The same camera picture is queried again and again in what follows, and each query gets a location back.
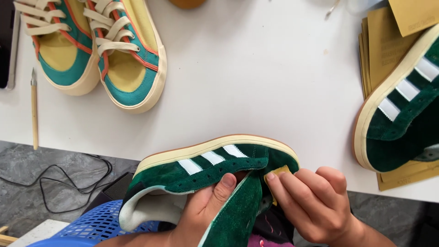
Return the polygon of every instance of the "cream rubber sole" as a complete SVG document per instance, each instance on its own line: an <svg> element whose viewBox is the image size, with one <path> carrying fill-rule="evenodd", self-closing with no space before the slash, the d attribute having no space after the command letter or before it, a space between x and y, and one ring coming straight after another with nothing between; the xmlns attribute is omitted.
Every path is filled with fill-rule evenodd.
<svg viewBox="0 0 439 247"><path fill-rule="evenodd" d="M107 91L107 94L110 96L110 99L113 101L113 103L120 109L132 114L144 113L149 109L151 109L160 98L160 95L163 92L163 87L165 86L165 81L166 81L167 62L166 62L165 47L163 46L162 40L160 39L157 29L155 28L154 22L152 21L151 14L149 12L145 0L144 0L144 5L152 29L154 30L155 41L157 42L157 49L158 49L158 70L157 70L157 75L155 75L151 90L148 92L148 94L146 95L145 99L143 99L142 102L136 105L123 105L113 97L113 95L108 90L107 85L105 85L105 82L102 80L102 76L100 77L101 83L104 85L105 90Z"/></svg>
<svg viewBox="0 0 439 247"><path fill-rule="evenodd" d="M58 90L61 92L72 95L72 96L81 96L84 94L90 93L96 85L99 83L100 80L100 74L99 74L99 68L97 66L97 62L99 61L99 57L95 52L93 51L93 54L90 56L90 59L88 60L87 67L84 70L83 75L77 80L75 83L73 83L70 86L61 86L53 82L47 75L44 73L43 67L41 66L41 63L38 61L38 64L40 65L40 69L43 72L46 79Z"/></svg>
<svg viewBox="0 0 439 247"><path fill-rule="evenodd" d="M373 168L369 162L369 159L367 158L366 136L372 116L378 109L378 105L381 103L381 101L413 71L419 60L425 55L438 37L439 25L435 25L430 30L426 31L409 50L396 69L372 92L371 95L369 95L369 97L363 103L363 106L358 112L353 133L354 154L358 163L362 167L371 171L380 172Z"/></svg>
<svg viewBox="0 0 439 247"><path fill-rule="evenodd" d="M134 176L136 176L139 172L144 171L145 169L158 166L161 164L171 163L177 160L184 160L189 159L194 156L201 155L205 152L218 149L225 145L230 144L258 144L258 145L264 145L269 148L277 149L282 152L287 153L291 157L293 157L297 161L297 165L299 165L299 159L297 158L296 153L293 149L288 147L282 142L257 136L257 135L250 135L250 134L231 134L231 135L225 135L222 137L218 137L215 139L212 139L207 142L203 142L200 144L196 144L193 146L188 146L185 148L180 149L174 149L169 151L164 151L160 153L152 154L146 158L144 158L139 166L137 167L136 173Z"/></svg>

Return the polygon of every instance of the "stack of sandpaper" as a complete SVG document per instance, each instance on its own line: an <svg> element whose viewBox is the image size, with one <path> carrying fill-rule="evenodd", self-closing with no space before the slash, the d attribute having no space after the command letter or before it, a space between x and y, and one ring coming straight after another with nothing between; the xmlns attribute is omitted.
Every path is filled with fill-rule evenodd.
<svg viewBox="0 0 439 247"><path fill-rule="evenodd" d="M398 27L399 22L397 23L394 16L393 2L390 0L392 9L384 7L370 11L367 18L362 21L362 33L358 36L358 40L364 99L396 68L406 52L423 33L423 29L429 27L425 25L423 29L411 34L405 32L403 37L401 28ZM439 11L435 20L439 21ZM434 162L409 161L394 171L377 173L377 178L379 189L383 191L437 175L439 175L439 160Z"/></svg>

